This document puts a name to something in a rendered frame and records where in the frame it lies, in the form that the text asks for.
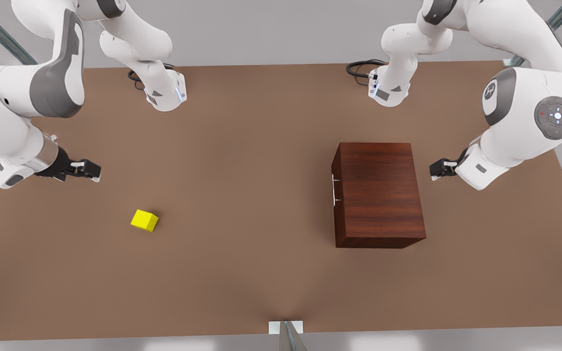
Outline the dark wooden drawer cabinet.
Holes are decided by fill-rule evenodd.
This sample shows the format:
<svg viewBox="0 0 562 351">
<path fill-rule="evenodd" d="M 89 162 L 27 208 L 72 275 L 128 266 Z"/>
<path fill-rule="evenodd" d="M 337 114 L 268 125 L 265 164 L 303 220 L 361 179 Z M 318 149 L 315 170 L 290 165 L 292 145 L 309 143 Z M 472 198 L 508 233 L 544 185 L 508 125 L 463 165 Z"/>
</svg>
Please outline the dark wooden drawer cabinet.
<svg viewBox="0 0 562 351">
<path fill-rule="evenodd" d="M 341 142 L 331 174 L 341 180 L 337 248 L 403 249 L 426 238 L 411 144 Z"/>
</svg>

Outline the yellow cube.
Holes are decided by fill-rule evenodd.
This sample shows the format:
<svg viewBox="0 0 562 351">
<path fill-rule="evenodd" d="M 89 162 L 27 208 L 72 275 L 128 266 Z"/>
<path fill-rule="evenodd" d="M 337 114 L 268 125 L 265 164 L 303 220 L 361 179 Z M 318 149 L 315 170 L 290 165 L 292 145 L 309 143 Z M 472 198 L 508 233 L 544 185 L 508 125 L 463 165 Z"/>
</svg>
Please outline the yellow cube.
<svg viewBox="0 0 562 351">
<path fill-rule="evenodd" d="M 131 219 L 131 225 L 138 229 L 152 233 L 156 227 L 158 219 L 158 216 L 153 213 L 136 209 L 136 212 Z"/>
</svg>

